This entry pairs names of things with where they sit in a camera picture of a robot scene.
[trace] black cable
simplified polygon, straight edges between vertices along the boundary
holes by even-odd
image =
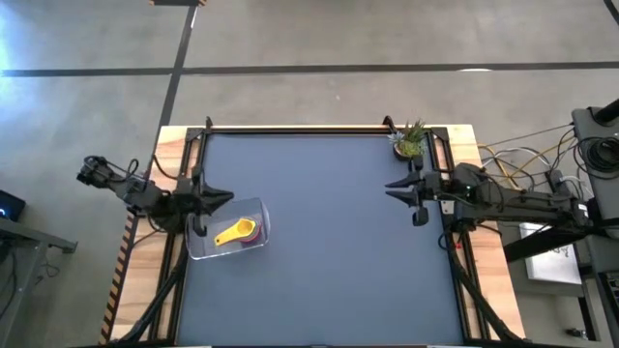
[[[135,342],[142,337],[148,326],[155,319],[159,308],[162,306],[165,298],[167,298],[170,290],[172,290],[172,287],[185,275],[187,259],[188,251],[186,248],[182,247],[176,266],[174,266],[170,272],[170,275],[163,283],[162,288],[157,292],[155,298],[152,302],[150,302],[142,316],[135,322],[132,329],[120,339],[121,342]]]
[[[45,274],[47,275],[48,278],[53,278],[53,277],[60,275],[60,268],[50,264],[49,261],[47,260],[47,257],[45,257],[45,263],[43,263],[41,267],[45,267]],[[43,279],[44,277],[42,275],[38,275],[37,282],[35,282],[35,285],[39,285],[39,283],[42,282]]]
[[[576,170],[576,177],[578,178],[578,188],[584,197],[584,188],[582,188],[582,179],[580,179],[580,167]]]
[[[9,297],[9,300],[5,304],[4,308],[2,308],[2,311],[0,312],[0,321],[4,317],[4,314],[7,312],[9,307],[11,306],[11,303],[13,302],[13,298],[15,297],[15,293],[17,292],[17,271],[16,271],[17,258],[15,257],[14,250],[11,251],[11,258],[13,259],[13,266],[12,266],[11,274],[9,275],[9,278],[7,279],[7,282],[5,283],[4,287],[2,288],[2,293],[0,293],[0,295],[4,294],[11,280],[13,281],[13,290],[11,291],[11,296]]]
[[[509,165],[509,166],[510,166],[511,168],[513,168],[513,169],[518,169],[518,167],[517,167],[517,166],[515,166],[515,165],[513,165],[513,164],[509,163],[508,161],[506,161],[506,160],[504,160],[504,159],[496,158],[496,159],[494,159],[494,160],[498,160],[498,161],[502,162],[503,164]],[[521,178],[529,178],[529,180],[531,181],[531,185],[529,186],[529,190],[533,190],[533,188],[536,186],[536,183],[535,183],[535,178],[533,178],[533,176],[532,176],[531,174],[529,174],[528,172],[526,172],[526,171],[525,171],[525,170],[523,170],[523,169],[520,169],[520,172],[522,172],[522,174],[524,174],[524,176],[523,176],[523,177],[521,177]]]
[[[447,237],[447,234],[446,234],[446,233],[441,233],[441,235],[440,235],[440,236],[438,236],[438,241],[436,242],[436,243],[438,243],[438,247],[442,248],[442,249],[443,249],[443,250],[445,250],[445,251],[447,251],[447,247],[446,247],[446,246],[443,246],[443,245],[441,244],[441,241],[445,240],[445,238],[446,238],[446,237]]]
[[[526,134],[526,135],[522,135],[522,136],[517,136],[517,137],[513,137],[513,138],[510,138],[510,139],[507,139],[507,140],[501,140],[501,141],[498,141],[498,142],[495,142],[495,143],[487,144],[487,146],[495,146],[495,145],[503,144],[503,143],[506,143],[506,142],[514,141],[514,140],[520,140],[520,139],[524,139],[524,138],[527,138],[527,137],[530,137],[530,136],[542,134],[542,133],[545,133],[545,132],[554,131],[554,130],[560,130],[562,128],[569,127],[569,126],[572,126],[572,125],[573,124],[568,124],[568,125],[558,126],[558,127],[554,127],[554,128],[547,129],[547,130],[540,130],[540,131],[536,131],[536,132],[533,132],[533,133],[530,133],[530,134]]]
[[[162,227],[156,227],[155,226],[155,222],[153,222],[153,218],[151,216],[146,216],[146,220],[148,221],[148,224],[151,226],[151,228],[154,230],[154,232],[163,232],[163,228]]]
[[[484,224],[478,224],[477,227],[482,227],[482,228],[488,229],[488,230],[490,230],[492,232],[496,232],[496,233],[498,233],[499,236],[503,237],[503,233],[501,231],[499,231],[497,228],[486,226]]]
[[[445,228],[443,235],[451,234],[449,227]],[[454,273],[459,280],[459,282],[464,286],[466,291],[469,293],[471,298],[473,299],[474,304],[477,308],[483,313],[484,317],[488,321],[488,323],[492,326],[499,339],[502,341],[521,341],[521,338],[518,337],[515,333],[512,333],[510,329],[505,325],[505,323],[499,318],[496,314],[492,306],[487,302],[484,298],[484,295],[480,291],[479,287],[471,280],[468,273],[462,267],[459,258],[457,257],[456,251],[445,247],[448,255],[452,260],[452,265],[454,266]]]
[[[529,150],[530,152],[538,155],[542,160],[545,160],[546,163],[550,163],[550,159],[548,159],[548,157],[546,157],[544,154],[542,154],[538,150],[536,150],[534,148],[526,147],[526,146],[520,146],[520,148]]]
[[[163,174],[164,177],[178,181],[177,177],[169,175],[163,170],[162,165],[159,163],[159,160],[157,159],[157,155],[155,154],[153,154],[153,162],[155,163],[155,165],[157,166],[157,169],[159,169],[159,171]]]
[[[561,157],[561,144],[563,144],[563,140],[565,139],[565,137],[570,133],[570,132],[574,132],[574,128],[571,128],[570,130],[566,131],[565,133],[563,133],[563,135],[561,136],[561,138],[559,139],[559,144],[557,146],[557,157],[554,159],[554,162],[552,163],[552,165],[550,166],[550,170],[554,170],[559,166],[559,163],[561,162],[561,160],[563,159]]]
[[[505,197],[503,196],[503,191],[501,190],[501,186],[491,176],[486,175],[486,177],[496,185],[496,190],[499,191],[499,195],[501,196],[501,203],[499,205],[499,212],[502,212],[503,209],[505,208]]]
[[[84,159],[84,164],[88,165],[88,160],[89,160],[89,159],[96,159],[96,158],[99,158],[99,156],[87,156],[87,157]],[[107,159],[105,160],[105,162],[106,162],[108,165],[110,165],[110,166],[112,166],[112,167],[114,167],[114,168],[116,168],[116,169],[118,169],[118,170],[122,171],[123,173],[125,173],[125,178],[123,178],[123,179],[120,179],[120,180],[111,179],[111,178],[110,178],[110,179],[108,179],[108,180],[109,180],[110,182],[112,182],[112,183],[125,183],[127,180],[129,180],[129,178],[130,178],[131,176],[134,176],[134,175],[135,175],[135,172],[137,172],[137,167],[139,167],[139,160],[137,160],[137,159],[131,159],[131,160],[129,161],[129,165],[127,166],[127,169],[125,169],[125,168],[121,168],[120,166],[118,166],[118,165],[116,165],[116,164],[114,164],[114,163],[110,162],[110,161],[109,161],[109,160],[107,160]],[[93,168],[93,167],[91,167],[91,166],[89,166],[89,165],[88,165],[88,167],[89,167],[91,170],[96,170],[95,168]]]
[[[567,153],[570,152],[571,150],[575,149],[576,147],[577,147],[577,144],[573,145],[573,146],[570,146],[568,149],[562,151],[561,152],[561,159],[558,161],[556,166],[558,167],[559,163],[563,160],[563,158],[567,155]],[[512,178],[514,178],[514,179],[523,179],[523,178],[527,178],[528,176],[536,177],[536,176],[540,176],[540,175],[545,175],[547,172],[548,172],[548,170],[545,170],[543,172],[529,173],[527,175],[512,176]],[[491,176],[497,177],[497,178],[509,178],[508,176],[505,176],[503,174],[488,174],[488,175],[491,175]]]
[[[583,163],[576,158],[580,155]],[[614,137],[591,136],[580,139],[573,150],[574,161],[578,168],[590,177],[600,180],[619,178],[619,139]],[[604,175],[594,174],[591,168]]]
[[[583,193],[582,193],[582,191],[578,188],[578,186],[572,180],[566,180],[563,183],[564,184],[565,183],[572,184],[572,186],[574,187],[574,190],[576,191],[576,196],[578,197],[579,200],[582,200]]]
[[[137,241],[133,242],[133,244],[132,244],[132,248],[134,248],[135,246],[137,246],[137,244],[138,244],[138,243],[140,243],[140,242],[144,241],[144,240],[145,240],[145,239],[147,239],[148,237],[151,237],[151,236],[153,236],[154,234],[159,233],[159,232],[161,232],[161,231],[153,231],[153,232],[151,232],[151,233],[147,234],[146,236],[144,236],[144,237],[142,237],[142,238],[138,239]]]

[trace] gray floor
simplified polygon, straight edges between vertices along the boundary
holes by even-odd
[[[187,11],[146,3],[4,0],[0,69],[171,67]],[[616,60],[619,28],[602,0],[211,0],[198,11],[186,66]],[[611,102],[618,79],[616,70],[186,76],[170,123],[210,115],[217,124],[360,124],[389,114],[473,124],[491,143]],[[15,346],[97,341],[124,209],[74,175],[91,154],[146,161],[168,82],[0,78],[0,189],[27,200],[27,224],[79,241],[73,256],[49,255],[62,273],[37,286]],[[504,146],[544,149],[561,133]],[[562,168],[575,172],[569,159]],[[517,299],[529,338],[585,345],[561,334],[578,325],[574,299]]]

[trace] electrical wire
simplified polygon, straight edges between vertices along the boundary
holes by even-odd
[[[525,135],[522,135],[522,136],[517,136],[517,137],[510,138],[510,139],[501,140],[501,141],[497,141],[495,143],[487,144],[487,146],[495,146],[495,145],[499,145],[499,144],[504,144],[506,142],[524,139],[524,138],[527,138],[527,137],[530,137],[530,136],[534,136],[534,135],[538,135],[538,134],[543,134],[545,132],[554,131],[554,130],[560,130],[562,128],[569,127],[569,126],[572,126],[572,125],[573,124],[569,123],[567,125],[553,127],[553,128],[547,129],[547,130],[540,130],[540,131],[536,131],[536,132],[533,132],[533,133],[530,133],[530,134],[525,134]]]
[[[60,268],[50,264],[49,260],[47,260],[47,256],[45,257],[45,263],[43,263],[41,267],[45,267],[45,275],[48,278],[53,278],[53,277],[60,275]],[[39,285],[39,283],[42,282],[43,279],[44,277],[42,275],[38,275],[37,282],[35,282],[35,285]]]
[[[146,216],[146,220],[148,221],[148,224],[151,226],[151,228],[154,230],[153,232],[163,232],[164,229],[162,227],[156,227],[155,226],[155,222],[153,222],[153,218],[151,216]]]
[[[580,156],[583,163],[578,161],[576,154]],[[619,139],[617,138],[592,136],[580,139],[574,147],[573,156],[578,168],[590,177],[600,180],[619,178]],[[587,167],[598,173],[592,173],[587,170]]]
[[[535,159],[537,159],[537,158],[538,158],[538,157],[540,157],[541,155],[545,155],[545,154],[549,153],[550,151],[552,151],[552,150],[554,150],[554,149],[556,149],[556,148],[559,148],[561,145],[563,145],[563,144],[567,143],[568,141],[571,141],[572,139],[574,139],[574,137],[573,137],[573,136],[572,136],[572,137],[570,137],[570,138],[568,138],[568,139],[565,139],[565,140],[560,141],[560,142],[559,142],[557,145],[555,145],[555,146],[549,147],[549,148],[547,148],[547,149],[545,149],[545,150],[541,151],[539,155],[534,156],[533,158],[531,158],[530,160],[528,160],[525,164],[521,165],[521,166],[520,166],[520,167],[519,167],[519,168],[518,168],[518,169],[517,169],[514,173],[512,173],[511,175],[506,175],[508,178],[507,178],[507,179],[504,179],[503,181],[501,181],[501,182],[499,182],[499,183],[502,183],[502,182],[505,182],[505,181],[512,180],[512,179],[515,177],[515,174],[517,174],[518,172],[521,172],[521,171],[522,171],[522,169],[524,169],[526,166],[528,166],[529,164],[531,164],[531,163],[532,163]],[[559,163],[560,161],[561,161],[560,159],[555,159],[555,162],[553,163],[553,165],[558,165],[558,163]]]
[[[563,160],[563,158],[566,156],[566,154],[567,154],[567,153],[569,153],[569,152],[570,152],[573,148],[575,148],[575,145],[574,145],[574,146],[569,147],[568,149],[566,149],[566,150],[564,150],[564,151],[562,151],[562,152],[561,152],[561,155],[562,155],[562,156],[561,156],[561,159],[559,160],[559,162],[561,162],[561,160]],[[545,170],[545,171],[543,171],[543,172],[529,173],[528,175],[530,175],[530,176],[532,176],[532,177],[536,177],[536,176],[540,176],[540,175],[545,175],[547,172],[548,172],[548,171],[547,171],[547,170]],[[507,175],[501,175],[501,174],[489,174],[489,175],[491,175],[491,176],[493,176],[493,177],[497,177],[497,178],[509,178],[509,176],[507,176]],[[513,176],[511,176],[511,177],[512,177],[512,178],[514,178],[514,179],[523,179],[523,178],[527,178],[527,177],[528,177],[528,175],[513,175]],[[538,183],[538,184],[536,184],[536,186],[539,186],[539,185],[544,184],[544,183],[545,183],[545,182],[543,182],[543,183]]]
[[[449,231],[449,227],[446,227],[442,236],[448,233],[451,234],[452,232]],[[462,286],[464,286],[469,295],[471,295],[471,298],[473,299],[476,307],[483,313],[484,317],[486,318],[490,326],[494,329],[494,332],[498,335],[499,339],[511,342],[520,340],[520,338],[515,333],[512,333],[510,329],[505,325],[505,323],[501,321],[492,306],[484,298],[484,295],[480,291],[479,286],[471,280],[469,274],[462,267],[456,251],[454,249],[451,249],[450,247],[445,247],[444,249],[447,251],[450,259],[452,260],[452,265],[455,269],[456,279]]]
[[[504,159],[499,159],[499,158],[497,158],[497,159],[495,159],[495,160],[499,160],[499,161],[501,161],[503,164],[505,164],[505,165],[509,165],[511,168],[518,169],[518,167],[517,167],[517,166],[515,166],[514,164],[509,163],[508,161],[506,161],[506,160],[504,160]],[[529,174],[528,172],[526,172],[526,171],[524,171],[524,170],[520,170],[520,172],[522,172],[522,174],[524,174],[524,176],[519,177],[519,178],[529,178],[529,180],[531,181],[531,185],[529,186],[529,189],[528,189],[528,190],[529,190],[529,191],[533,190],[533,188],[537,185],[537,184],[535,183],[535,178],[533,178],[533,176],[532,176],[531,174]]]
[[[524,147],[524,146],[517,147],[517,148],[505,149],[505,150],[498,151],[494,157],[490,157],[490,158],[487,158],[487,159],[482,159],[482,166],[488,166],[493,160],[496,160],[496,159],[500,158],[504,154],[512,153],[512,152],[516,152],[516,151],[523,151],[523,152],[529,153],[529,154],[531,154],[533,156],[540,154],[539,151],[537,151],[535,149],[532,149],[532,148],[529,148],[529,147]],[[547,166],[550,166],[550,161],[548,160],[548,158],[545,155],[539,156],[539,160],[543,164],[545,164]]]
[[[492,232],[496,232],[499,236],[503,237],[503,233],[501,231],[499,231],[497,228],[486,226],[484,224],[478,224],[477,227],[482,227],[482,228],[485,228],[485,229],[490,230]]]
[[[153,231],[153,232],[151,232],[151,233],[147,234],[146,236],[144,236],[144,237],[142,237],[142,238],[138,239],[137,241],[133,242],[133,244],[132,244],[132,248],[134,248],[135,246],[137,246],[137,244],[138,244],[138,243],[140,243],[140,242],[144,241],[145,239],[147,239],[147,238],[149,238],[149,237],[153,236],[153,235],[154,235],[154,234],[156,234],[156,233],[160,233],[160,231]]]
[[[441,244],[441,241],[444,241],[446,237],[447,237],[447,233],[443,232],[443,233],[441,233],[440,236],[438,236],[438,241],[436,241],[436,243],[438,243],[438,247],[442,248],[445,251],[447,251],[447,247],[443,246]]]
[[[592,197],[595,197],[595,194],[593,194],[593,191],[589,188],[586,181],[578,178],[577,176],[572,176],[572,175],[567,175],[561,178],[561,181],[566,181],[566,180],[576,182],[578,184],[578,189],[580,190],[580,192],[587,191],[587,193],[589,193]]]
[[[563,144],[563,140],[564,140],[564,139],[565,139],[565,137],[566,137],[566,136],[570,133],[570,131],[573,133],[573,136],[572,136],[572,139],[573,139],[573,140],[572,140],[572,142],[570,143],[570,145],[568,145],[568,149],[569,149],[569,148],[571,148],[571,147],[574,145],[574,143],[576,142],[576,139],[575,139],[575,136],[574,136],[574,134],[575,134],[574,129],[571,129],[571,130],[566,131],[566,132],[565,132],[565,133],[561,136],[561,138],[559,139],[559,146],[557,146],[557,157],[554,159],[554,162],[552,163],[552,166],[550,167],[550,170],[554,170],[554,169],[558,168],[558,167],[559,167],[559,163],[561,162],[561,160],[563,159],[563,157],[565,156],[565,154],[567,154],[567,152],[564,152],[564,153],[563,153],[563,156],[561,155],[561,144]]]
[[[477,148],[478,148],[478,149],[484,149],[484,150],[486,150],[486,151],[490,152],[490,153],[492,154],[492,157],[493,157],[493,158],[496,158],[496,153],[495,153],[495,152],[494,152],[494,150],[492,150],[492,148],[491,148],[491,147],[489,147],[488,145],[485,145],[485,144],[477,144]],[[501,173],[503,173],[506,177],[508,177],[508,178],[509,178],[509,176],[510,176],[510,175],[508,174],[507,170],[505,170],[505,167],[503,166],[503,164],[501,164],[501,162],[499,162],[498,160],[495,160],[494,162],[496,163],[496,165],[497,165],[497,166],[499,167],[499,169],[501,170]],[[515,181],[514,179],[510,178],[509,180],[506,180],[506,181],[507,181],[508,183],[510,183],[510,186],[512,187],[512,189],[521,189],[521,188],[517,185],[517,183],[516,183],[516,181]]]
[[[501,203],[499,205],[499,212],[503,212],[503,209],[505,208],[505,197],[503,196],[503,191],[501,190],[501,186],[499,185],[499,183],[496,182],[496,180],[494,180],[494,178],[492,178],[489,175],[486,175],[487,179],[492,181],[495,185],[496,185],[496,189],[499,191],[499,195],[501,196]],[[490,192],[491,190],[488,191],[488,201],[492,201],[491,196],[490,196]]]
[[[576,192],[576,196],[578,197],[579,200],[582,200],[582,191],[580,189],[578,189],[578,186],[573,181],[566,180],[566,181],[564,181],[564,183],[572,184],[572,187],[574,188],[574,191]]]
[[[98,173],[100,173],[100,174],[101,174],[101,172],[100,172],[100,171],[98,171],[96,168],[94,168],[94,167],[92,167],[92,166],[88,165],[88,160],[90,160],[90,159],[102,159],[102,158],[101,158],[101,157],[99,157],[99,156],[87,156],[87,157],[84,159],[84,164],[85,164],[85,165],[87,165],[89,169],[94,170],[94,171],[97,171]],[[118,166],[118,165],[116,165],[116,164],[114,164],[114,163],[110,162],[110,161],[109,161],[109,160],[107,160],[107,159],[105,160],[105,162],[106,162],[108,165],[110,165],[110,166],[112,166],[112,167],[114,167],[114,168],[116,168],[116,169],[118,169],[118,170],[122,171],[123,173],[125,173],[125,177],[124,177],[123,179],[111,179],[111,178],[108,178],[107,180],[109,180],[111,183],[125,183],[125,182],[127,182],[127,180],[129,180],[129,178],[130,178],[131,176],[134,176],[134,175],[135,175],[135,172],[137,171],[137,167],[139,167],[139,160],[137,160],[137,159],[131,159],[131,160],[129,161],[129,165],[127,166],[127,168],[126,168],[126,169],[125,169],[125,168],[121,168],[120,166]]]
[[[157,169],[159,169],[159,171],[163,174],[164,177],[178,181],[177,177],[167,174],[165,170],[163,170],[162,165],[159,163],[159,159],[157,159],[157,155],[155,154],[153,154],[153,162],[155,163],[155,165],[157,166]]]

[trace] white paper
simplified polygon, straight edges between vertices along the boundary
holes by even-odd
[[[525,238],[542,225],[530,222],[520,224],[520,237]],[[555,281],[569,284],[581,284],[574,246],[561,246],[525,259],[526,272],[529,279]]]

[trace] wooden table frame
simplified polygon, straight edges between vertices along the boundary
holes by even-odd
[[[450,169],[459,162],[480,165],[479,152],[473,129],[470,125],[428,126],[436,131],[434,139],[436,162],[440,168]],[[203,127],[163,127],[157,142],[155,154],[162,169],[169,174],[186,176],[190,163],[197,155],[195,131]],[[212,126],[217,133],[379,133],[388,132],[385,126]],[[162,189],[174,190],[176,183],[151,167],[151,180]],[[131,247],[137,239],[149,234],[148,223],[139,223],[140,218],[129,214],[125,233],[118,255],[118,262],[112,279],[112,286],[103,319],[100,344],[119,338],[132,326],[143,310],[153,299],[170,268],[174,266],[179,253],[182,236],[157,234],[141,242],[135,250]],[[498,316],[515,334],[524,337],[516,296],[512,287],[507,262],[503,253],[500,236],[478,228],[462,238],[462,248],[458,251],[460,262],[467,268],[471,278],[479,284],[482,293]],[[494,331],[488,327],[481,312],[473,304],[466,290],[455,286],[458,303],[461,305],[460,323],[465,338],[496,339]],[[178,311],[182,297],[182,284],[176,286],[163,305],[161,316],[151,325],[143,339],[166,340],[174,337],[177,329]]]

